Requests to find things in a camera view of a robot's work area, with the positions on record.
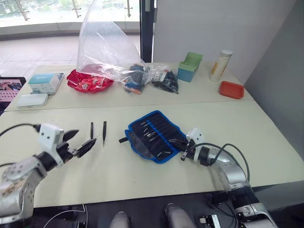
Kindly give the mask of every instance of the blue container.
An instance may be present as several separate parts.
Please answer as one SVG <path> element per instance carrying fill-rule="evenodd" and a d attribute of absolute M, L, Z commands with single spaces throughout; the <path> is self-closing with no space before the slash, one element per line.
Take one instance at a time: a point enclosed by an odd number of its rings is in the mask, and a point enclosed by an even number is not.
<path fill-rule="evenodd" d="M 191 82 L 192 78 L 195 75 L 195 72 L 196 71 L 192 72 L 192 71 L 183 70 L 183 69 L 179 68 L 179 70 L 177 72 L 177 77 L 178 77 L 178 79 L 183 80 L 185 82 Z"/>
<path fill-rule="evenodd" d="M 203 56 L 193 52 L 188 52 L 185 60 L 180 62 L 177 77 L 180 80 L 191 82 Z"/>

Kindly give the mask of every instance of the clear plastic bag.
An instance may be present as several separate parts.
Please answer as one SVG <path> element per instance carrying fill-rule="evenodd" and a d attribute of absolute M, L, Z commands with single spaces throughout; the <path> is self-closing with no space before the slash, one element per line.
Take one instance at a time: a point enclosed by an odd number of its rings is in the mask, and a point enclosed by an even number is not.
<path fill-rule="evenodd" d="M 152 81 L 133 42 L 113 22 L 103 18 L 105 0 L 94 0 L 79 35 L 77 72 L 103 76 L 140 94 Z"/>
<path fill-rule="evenodd" d="M 167 65 L 160 65 L 150 71 L 152 84 L 164 91 L 178 94 L 179 84 L 177 76 Z"/>

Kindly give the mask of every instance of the orange item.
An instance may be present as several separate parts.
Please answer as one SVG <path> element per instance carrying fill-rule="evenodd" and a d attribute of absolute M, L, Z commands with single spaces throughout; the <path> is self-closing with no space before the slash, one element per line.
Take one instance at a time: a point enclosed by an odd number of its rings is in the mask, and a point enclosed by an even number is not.
<path fill-rule="evenodd" d="M 244 87 L 232 82 L 222 81 L 219 87 L 219 93 L 223 96 L 241 99 L 244 97 Z"/>

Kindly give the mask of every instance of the cable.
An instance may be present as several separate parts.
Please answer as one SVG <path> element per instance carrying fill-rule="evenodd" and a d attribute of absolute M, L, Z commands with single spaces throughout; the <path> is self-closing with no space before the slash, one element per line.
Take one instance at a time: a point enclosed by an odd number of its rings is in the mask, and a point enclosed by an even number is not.
<path fill-rule="evenodd" d="M 14 163 L 4 163 L 4 164 L 1 164 L 1 165 L 0 165 L 0 168 L 3 167 L 3 166 L 13 165 L 13 164 L 14 164 Z"/>
<path fill-rule="evenodd" d="M 7 129 L 5 129 L 3 132 L 0 133 L 0 136 L 4 135 L 6 132 L 8 132 L 9 130 L 13 129 L 13 128 L 16 128 L 16 127 L 20 127 L 20 126 L 32 126 L 33 128 L 36 129 L 37 132 L 40 131 L 40 127 L 41 125 L 40 124 L 29 124 L 29 123 L 20 123 L 20 124 L 17 124 L 17 125 L 14 125 L 14 126 L 11 126 Z"/>
<path fill-rule="evenodd" d="M 84 204 L 82 204 L 82 207 L 83 207 L 83 209 L 84 209 L 83 211 L 82 211 L 82 210 L 66 210 L 66 211 L 62 211 L 62 212 L 60 212 L 60 213 L 54 215 L 49 221 L 47 221 L 47 223 L 44 225 L 43 228 L 46 228 L 47 225 L 50 223 L 50 221 L 52 221 L 55 217 L 57 217 L 58 215 L 61 215 L 61 214 L 63 214 L 63 213 L 66 213 L 66 212 L 86 212 L 86 209 L 85 209 L 86 207 L 85 207 Z"/>
<path fill-rule="evenodd" d="M 223 212 L 225 215 L 229 216 L 229 217 L 232 217 L 232 218 L 235 218 L 233 215 L 230 215 L 228 214 L 227 212 L 223 211 L 221 208 L 217 207 L 217 206 L 214 206 L 216 209 L 219 209 L 221 212 Z"/>
<path fill-rule="evenodd" d="M 87 228 L 87 224 L 89 222 L 89 217 L 88 217 L 88 212 L 87 212 L 87 207 L 85 206 L 85 212 L 86 212 L 86 223 L 85 223 L 85 228 Z"/>
<path fill-rule="evenodd" d="M 229 204 L 227 204 L 226 202 L 224 202 L 224 203 L 225 203 L 225 205 L 229 208 L 229 210 L 231 211 L 231 213 L 233 214 L 233 217 L 234 217 L 234 219 L 235 219 L 235 221 L 236 221 L 236 223 L 235 223 L 235 225 L 234 225 L 234 228 L 236 228 L 236 227 L 237 227 L 237 224 L 238 224 L 237 217 L 236 217 L 235 213 L 233 212 L 233 210 L 231 209 L 231 207 L 229 206 Z"/>
<path fill-rule="evenodd" d="M 219 149 L 219 152 L 218 152 L 218 154 L 216 155 L 216 157 L 215 157 L 214 159 L 212 159 L 212 162 L 211 162 L 210 166 L 213 165 L 213 164 L 215 163 L 215 161 L 218 159 L 220 153 L 225 152 L 225 153 L 228 154 L 228 155 L 232 158 L 232 160 L 233 160 L 233 161 L 242 169 L 242 167 L 241 167 L 240 164 L 237 162 L 237 160 L 235 159 L 235 157 L 234 157 L 231 153 L 229 153 L 228 151 L 224 150 L 224 148 L 225 148 L 226 146 L 232 146 L 233 148 L 235 148 L 235 149 L 240 153 L 240 155 L 242 156 L 242 158 L 243 158 L 243 160 L 244 160 L 244 162 L 245 162 L 246 170 L 247 170 L 247 180 L 248 180 L 248 182 L 250 181 L 250 170 L 249 170 L 248 162 L 247 162 L 245 156 L 243 155 L 243 153 L 241 152 L 241 150 L 240 150 L 238 147 L 236 147 L 235 145 L 230 144 L 230 143 L 226 143 L 224 146 L 220 147 L 220 146 L 217 146 L 217 145 L 212 144 L 212 143 L 204 142 L 204 143 L 196 144 L 196 145 L 190 147 L 188 150 L 190 151 L 190 150 L 193 150 L 194 148 L 196 148 L 196 147 L 198 147 L 198 146 L 204 146 L 204 145 L 212 146 L 212 147 L 215 147 L 215 148 Z"/>

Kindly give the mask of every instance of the white device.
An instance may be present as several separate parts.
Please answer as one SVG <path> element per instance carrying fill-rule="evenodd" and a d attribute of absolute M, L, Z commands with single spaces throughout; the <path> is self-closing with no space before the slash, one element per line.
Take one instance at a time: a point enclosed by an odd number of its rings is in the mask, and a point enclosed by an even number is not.
<path fill-rule="evenodd" d="M 47 103 L 47 100 L 48 100 L 48 94 L 22 95 L 17 102 L 17 107 L 26 108 L 26 107 L 44 106 Z"/>
<path fill-rule="evenodd" d="M 205 137 L 204 137 L 203 133 L 197 127 L 191 129 L 190 132 L 186 135 L 186 137 L 189 142 L 193 141 L 194 144 L 200 144 L 200 143 L 205 142 Z M 199 162 L 198 159 L 199 159 L 199 154 L 200 154 L 201 148 L 202 148 L 202 146 L 199 146 L 195 149 L 195 153 L 194 153 L 194 157 L 193 157 L 193 160 L 195 162 Z M 181 156 L 181 159 L 183 161 L 185 160 L 187 154 L 188 154 L 188 152 L 185 151 L 183 153 L 183 155 Z"/>
<path fill-rule="evenodd" d="M 43 148 L 56 161 L 57 166 L 63 165 L 63 160 L 57 152 L 57 145 L 62 143 L 64 131 L 56 126 L 50 124 L 43 124 L 40 128 L 40 136 L 38 142 Z"/>

